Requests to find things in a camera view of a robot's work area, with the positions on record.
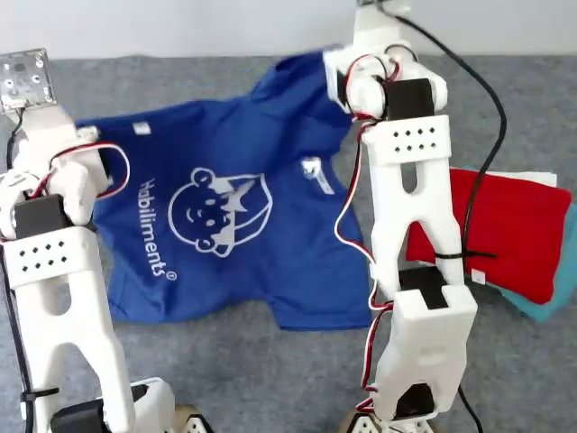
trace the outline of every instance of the white printed logo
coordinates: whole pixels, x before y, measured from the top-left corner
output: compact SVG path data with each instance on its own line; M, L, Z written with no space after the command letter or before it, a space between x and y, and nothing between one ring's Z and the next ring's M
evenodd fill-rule
M269 221L272 195L263 174L216 177L196 168L169 203L169 225L201 253L226 257L258 236Z

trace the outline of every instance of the metal plate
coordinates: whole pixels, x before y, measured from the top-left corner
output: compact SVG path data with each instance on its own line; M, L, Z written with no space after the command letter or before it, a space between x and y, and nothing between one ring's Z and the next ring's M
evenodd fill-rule
M54 104L46 50L0 54L0 114Z

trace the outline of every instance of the folded red cloth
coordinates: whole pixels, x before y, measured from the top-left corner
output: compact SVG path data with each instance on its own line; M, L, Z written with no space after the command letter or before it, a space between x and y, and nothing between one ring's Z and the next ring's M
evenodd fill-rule
M451 169L453 212L462 230L476 176L477 171ZM467 249L497 257L467 258L467 273L483 271L487 282L537 304L551 300L571 199L565 189L486 175L473 207ZM406 257L435 262L433 246L419 223L409 228Z

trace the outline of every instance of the gray fabric surface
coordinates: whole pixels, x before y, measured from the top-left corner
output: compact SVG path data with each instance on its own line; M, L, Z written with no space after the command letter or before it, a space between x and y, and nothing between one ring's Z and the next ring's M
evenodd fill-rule
M447 58L423 62L450 88L453 164L479 167L494 140L495 110L483 91ZM495 162L499 170L553 170L577 191L577 58L472 58L494 84L510 116ZM129 58L54 62L60 102L75 117L115 115L191 98L247 91L271 59L153 60ZM7 124L1 124L2 143ZM353 136L334 159L340 179L353 166ZM368 240L372 224L366 170L354 202ZM103 253L110 268L110 255ZM522 317L494 290L475 288L479 316L464 378L487 432L572 431L577 401L577 303L544 324ZM376 354L387 339L383 323ZM217 432L335 432L359 389L365 330L279 331L265 304L248 302L186 324L116 326L133 380L160 376L178 401L198 405ZM21 431L19 378L5 314L0 314L2 431ZM63 395L83 401L97 393L95 376L70 350ZM473 432L462 404L439 417L447 432Z

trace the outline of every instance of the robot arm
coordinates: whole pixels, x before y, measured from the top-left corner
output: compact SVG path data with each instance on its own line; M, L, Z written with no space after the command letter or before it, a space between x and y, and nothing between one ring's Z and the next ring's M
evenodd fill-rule
M446 83L390 29L359 33L353 45L326 52L325 69L329 97L370 121L362 142L375 216L371 275L394 300L389 343L366 390L383 431L430 431L426 421L453 404L477 310L464 285L453 215L449 118L438 114L447 102ZM417 170L412 193L402 184L406 163ZM399 272L398 256L415 221L435 247L436 267Z
M96 234L84 227L111 184L98 153L111 145L96 144L97 130L77 129L56 104L47 63L44 50L0 56L0 114L22 120L26 136L14 168L0 178L0 233L30 376L23 402L33 405L33 431L177 433L194 425L199 433L210 432L187 408L173 426L175 399L162 379L129 383ZM69 286L71 298L63 314L54 291L60 285ZM86 357L102 398L59 410L65 344Z

